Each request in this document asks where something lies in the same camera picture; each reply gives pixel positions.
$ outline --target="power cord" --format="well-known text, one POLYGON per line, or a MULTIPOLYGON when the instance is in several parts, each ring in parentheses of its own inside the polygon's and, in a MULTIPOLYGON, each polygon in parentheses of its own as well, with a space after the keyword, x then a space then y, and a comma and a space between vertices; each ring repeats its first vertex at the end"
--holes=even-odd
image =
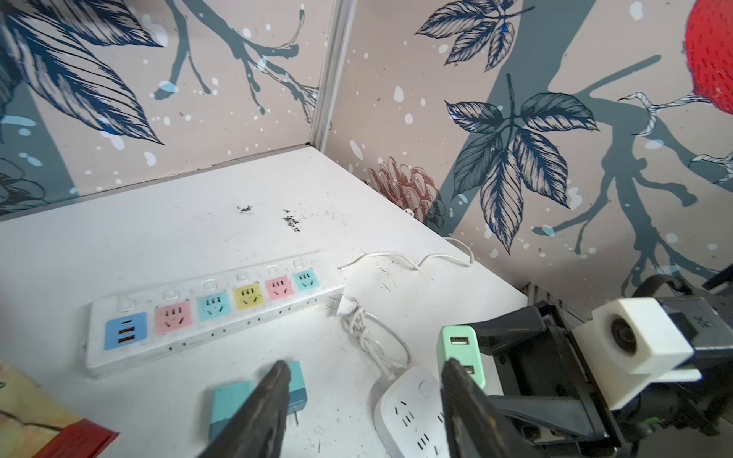
POLYGON ((356 309, 348 318, 349 333, 358 339, 359 347, 361 347, 361 349, 365 351, 372 358, 372 360, 374 360, 377 366, 379 366, 379 369, 382 371, 382 373, 387 376, 387 379, 394 380, 394 374, 392 373, 392 370, 390 370, 390 368, 408 369, 412 365, 412 353, 410 353, 408 345, 397 335, 397 333, 390 329, 389 326, 385 325, 373 314, 364 310, 356 300, 349 300, 356 304, 356 309), (364 323, 365 317, 369 318, 371 321, 381 326, 384 330, 390 333, 402 345, 403 348, 405 348, 405 352, 408 355, 408 360, 406 364, 401 364, 396 360, 388 357, 384 353, 384 348, 382 348, 382 344, 380 344, 378 340, 374 340, 369 337, 369 327, 364 323))
POLYGON ((476 261, 474 259, 474 253, 468 247, 468 245, 466 245, 465 243, 461 242, 458 239, 454 239, 453 237, 443 237, 443 238, 445 240, 456 242, 459 245, 461 245, 463 248, 465 248, 465 250, 468 252, 468 262, 464 261, 463 259, 457 258, 455 256, 451 256, 450 254, 434 253, 434 254, 428 254, 427 256, 425 256, 425 258, 423 258, 423 260, 420 261, 420 264, 415 264, 415 262, 412 259, 408 258, 407 256, 405 256, 402 253, 398 253, 396 251, 376 251, 374 253, 367 253, 367 254, 364 254, 363 256, 360 256, 359 258, 356 259, 356 261, 339 267, 339 270, 348 269, 349 267, 353 267, 367 258, 373 258, 377 256, 392 256, 392 257, 398 257, 400 259, 404 259, 414 270, 420 270, 420 267, 422 267, 422 265, 425 264, 425 262, 428 259, 433 259, 433 258, 449 259, 450 261, 455 262, 458 265, 462 265, 463 267, 470 267, 476 261))

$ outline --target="power strip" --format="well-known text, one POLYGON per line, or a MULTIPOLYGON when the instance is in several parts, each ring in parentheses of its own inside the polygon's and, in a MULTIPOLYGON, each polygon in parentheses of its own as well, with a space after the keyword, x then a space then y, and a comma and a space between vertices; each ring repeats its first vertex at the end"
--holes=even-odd
POLYGON ((344 279, 323 252, 96 300, 86 367, 102 377, 325 303, 344 279))
POLYGON ((420 367, 411 367, 382 395, 374 423, 391 458, 450 456, 441 386, 420 367))

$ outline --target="wall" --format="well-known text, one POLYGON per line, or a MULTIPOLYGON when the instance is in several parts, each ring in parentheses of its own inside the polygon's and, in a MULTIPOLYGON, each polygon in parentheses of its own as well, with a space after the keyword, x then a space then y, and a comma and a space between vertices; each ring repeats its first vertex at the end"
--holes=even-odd
POLYGON ((302 1, 1 0, 0 215, 306 143, 302 1))
POLYGON ((325 153, 577 309, 727 266, 733 4, 499 3, 359 2, 325 153))

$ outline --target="green charger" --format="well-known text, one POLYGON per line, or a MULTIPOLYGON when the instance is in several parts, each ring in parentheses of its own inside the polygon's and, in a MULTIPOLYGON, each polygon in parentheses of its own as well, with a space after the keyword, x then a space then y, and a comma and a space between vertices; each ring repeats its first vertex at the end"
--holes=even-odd
POLYGON ((438 337, 438 373, 450 358, 456 358, 474 382, 481 388, 486 387, 486 376, 481 364, 481 352, 476 331, 471 326, 443 326, 438 337))

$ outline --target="table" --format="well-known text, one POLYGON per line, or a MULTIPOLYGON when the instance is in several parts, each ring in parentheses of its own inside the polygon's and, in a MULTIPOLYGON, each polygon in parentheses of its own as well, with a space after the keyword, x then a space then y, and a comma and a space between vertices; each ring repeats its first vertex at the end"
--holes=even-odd
MULTIPOLYGON (((0 358, 119 431, 105 458, 195 457, 207 444, 212 390, 258 380, 279 358, 301 362, 309 397, 299 425, 288 418, 283 457, 387 456, 372 423, 383 386, 324 306, 96 380, 83 364, 94 299, 315 250, 337 265, 372 251, 416 262, 435 252, 465 256, 311 147, 3 221, 0 240, 0 358)), ((416 272, 379 258, 345 277, 345 294, 398 332, 435 376, 442 326, 526 304, 478 263, 432 259, 416 272)), ((388 351, 400 355, 396 344, 388 351)))

